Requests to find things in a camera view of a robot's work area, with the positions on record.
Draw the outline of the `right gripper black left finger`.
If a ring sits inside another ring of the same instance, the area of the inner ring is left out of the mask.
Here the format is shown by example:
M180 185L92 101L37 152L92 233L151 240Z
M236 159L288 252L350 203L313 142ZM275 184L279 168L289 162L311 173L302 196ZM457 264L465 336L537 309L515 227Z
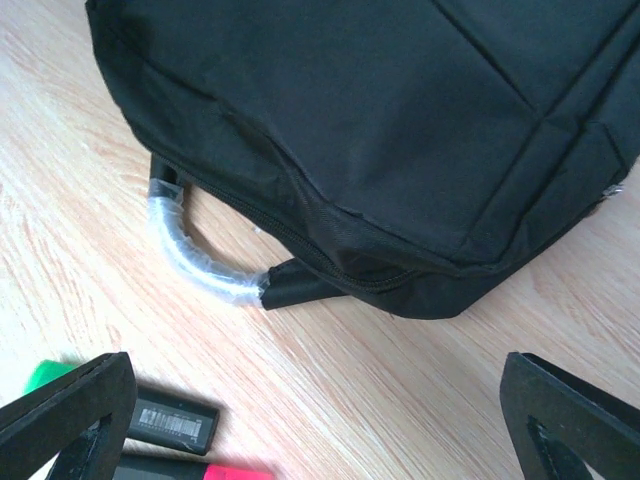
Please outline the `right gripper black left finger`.
M111 479L137 399L129 355L108 353L1 408L1 477Z

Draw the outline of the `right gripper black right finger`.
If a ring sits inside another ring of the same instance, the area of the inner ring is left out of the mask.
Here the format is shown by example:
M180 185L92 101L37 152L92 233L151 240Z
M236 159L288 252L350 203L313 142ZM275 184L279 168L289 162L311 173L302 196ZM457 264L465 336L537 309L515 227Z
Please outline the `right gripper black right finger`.
M639 477L639 410L532 353L508 354L502 414L526 479Z

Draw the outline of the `pink highlighter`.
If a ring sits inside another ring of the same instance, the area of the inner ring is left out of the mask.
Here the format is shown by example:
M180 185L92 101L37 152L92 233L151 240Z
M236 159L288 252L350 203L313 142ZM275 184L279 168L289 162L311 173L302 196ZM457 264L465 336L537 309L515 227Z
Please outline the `pink highlighter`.
M269 472L178 460L122 454L114 480L272 480Z

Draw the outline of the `green highlighter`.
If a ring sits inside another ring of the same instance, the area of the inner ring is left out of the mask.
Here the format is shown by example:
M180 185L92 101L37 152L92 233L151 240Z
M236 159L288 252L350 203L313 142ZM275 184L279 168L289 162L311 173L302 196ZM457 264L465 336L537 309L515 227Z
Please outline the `green highlighter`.
M40 363L29 378L28 390L18 399L79 366L49 360ZM126 438L198 456L210 451L220 418L218 408L136 384L137 399Z

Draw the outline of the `black student bag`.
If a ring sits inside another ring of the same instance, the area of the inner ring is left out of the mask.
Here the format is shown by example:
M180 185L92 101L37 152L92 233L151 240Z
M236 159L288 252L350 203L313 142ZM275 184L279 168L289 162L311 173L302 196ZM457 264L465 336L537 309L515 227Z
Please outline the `black student bag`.
M153 236L274 309L451 318L639 155L635 1L90 1Z

